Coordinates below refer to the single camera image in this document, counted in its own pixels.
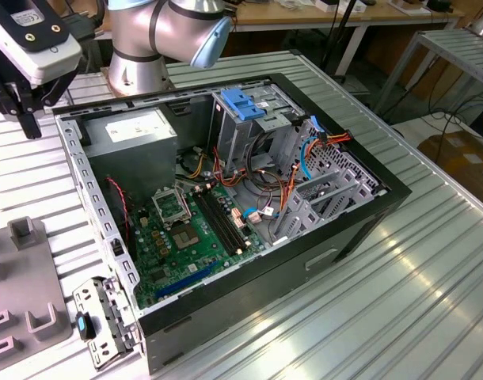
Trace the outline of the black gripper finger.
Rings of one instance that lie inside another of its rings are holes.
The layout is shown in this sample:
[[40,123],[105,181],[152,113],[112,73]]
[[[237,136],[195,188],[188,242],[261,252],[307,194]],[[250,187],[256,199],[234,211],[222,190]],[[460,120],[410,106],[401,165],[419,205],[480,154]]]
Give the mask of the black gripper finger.
[[74,72],[70,72],[42,85],[31,84],[31,105],[29,109],[35,112],[44,107],[55,105],[73,80]]
[[42,109],[40,100],[35,97],[29,85],[0,86],[0,113],[11,121],[17,121],[27,139],[42,136],[33,113]]

